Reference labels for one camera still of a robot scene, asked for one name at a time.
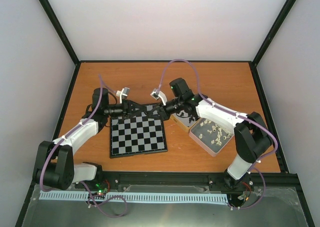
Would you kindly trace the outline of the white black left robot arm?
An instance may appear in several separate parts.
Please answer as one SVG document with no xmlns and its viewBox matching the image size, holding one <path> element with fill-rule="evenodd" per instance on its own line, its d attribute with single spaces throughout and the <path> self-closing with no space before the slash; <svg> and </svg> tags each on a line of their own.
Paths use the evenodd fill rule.
<svg viewBox="0 0 320 227">
<path fill-rule="evenodd" d="M 71 184 L 83 181 L 95 189 L 103 185 L 104 175 L 99 172 L 98 164 L 75 164 L 75 153 L 106 126 L 109 118 L 130 119 L 147 111 L 144 105 L 127 99 L 110 104 L 109 95 L 106 88 L 96 88 L 92 103 L 75 127 L 59 138 L 39 144 L 32 179 L 42 191 L 67 190 Z"/>
</svg>

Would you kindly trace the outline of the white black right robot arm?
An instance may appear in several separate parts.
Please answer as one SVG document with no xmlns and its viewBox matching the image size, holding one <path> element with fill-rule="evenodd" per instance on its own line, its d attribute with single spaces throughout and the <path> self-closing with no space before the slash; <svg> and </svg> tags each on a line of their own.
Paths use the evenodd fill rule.
<svg viewBox="0 0 320 227">
<path fill-rule="evenodd" d="M 184 111 L 213 121 L 234 136 L 236 156 L 224 172 L 224 184 L 229 190 L 234 190 L 256 163 L 272 154 L 268 151 L 270 146 L 277 151 L 277 139 L 257 112 L 238 112 L 216 103 L 201 92 L 193 93 L 183 78 L 177 78 L 169 85 L 174 94 L 172 100 L 167 100 L 160 88 L 155 88 L 150 94 L 155 100 L 161 100 L 156 111 L 163 121 Z"/>
</svg>

